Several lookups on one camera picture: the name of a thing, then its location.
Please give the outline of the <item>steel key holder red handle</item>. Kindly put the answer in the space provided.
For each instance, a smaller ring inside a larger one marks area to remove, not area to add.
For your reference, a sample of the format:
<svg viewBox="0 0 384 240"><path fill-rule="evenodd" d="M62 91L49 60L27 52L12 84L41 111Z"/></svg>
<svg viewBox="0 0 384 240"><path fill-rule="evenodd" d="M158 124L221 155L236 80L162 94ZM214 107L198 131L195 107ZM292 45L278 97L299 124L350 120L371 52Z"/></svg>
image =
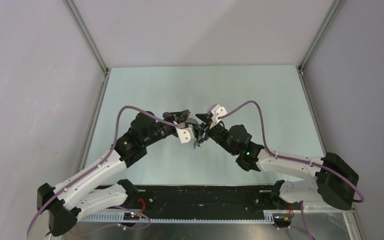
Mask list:
<svg viewBox="0 0 384 240"><path fill-rule="evenodd" d="M207 125L205 123L201 123L193 127L193 134L194 134L193 148L194 149L200 148L201 144L206 140L206 132L207 132Z"/></svg>

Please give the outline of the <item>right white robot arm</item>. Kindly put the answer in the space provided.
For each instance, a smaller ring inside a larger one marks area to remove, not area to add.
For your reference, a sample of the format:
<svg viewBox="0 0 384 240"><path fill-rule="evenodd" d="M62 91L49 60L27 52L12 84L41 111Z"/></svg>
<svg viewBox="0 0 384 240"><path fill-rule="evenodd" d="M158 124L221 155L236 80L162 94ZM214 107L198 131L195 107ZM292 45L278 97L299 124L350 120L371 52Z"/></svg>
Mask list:
<svg viewBox="0 0 384 240"><path fill-rule="evenodd" d="M198 113L202 121L196 129L199 143L212 139L229 154L244 171L274 172L296 177L298 181L278 180L270 202L277 209L301 201L325 202L333 208L348 211L356 202L354 195L359 175L336 153L322 157L285 156L268 153L264 145L254 143L242 124L226 129L222 122L214 124L211 113Z"/></svg>

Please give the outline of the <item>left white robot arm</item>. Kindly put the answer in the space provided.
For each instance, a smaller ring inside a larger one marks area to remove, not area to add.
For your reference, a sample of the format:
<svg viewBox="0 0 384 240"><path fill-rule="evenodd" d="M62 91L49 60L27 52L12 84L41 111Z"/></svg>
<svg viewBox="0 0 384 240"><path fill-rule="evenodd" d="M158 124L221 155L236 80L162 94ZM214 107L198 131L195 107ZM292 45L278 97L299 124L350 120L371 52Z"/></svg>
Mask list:
<svg viewBox="0 0 384 240"><path fill-rule="evenodd" d="M95 188L121 173L147 154L147 147L169 136L191 133L191 112L186 109L165 112L162 118L135 106L123 106L116 118L110 148L94 163L54 186L44 183L37 189L37 213L27 238L59 237L69 232L83 217L123 205L133 208L138 202L135 186L127 179L106 190Z"/></svg>

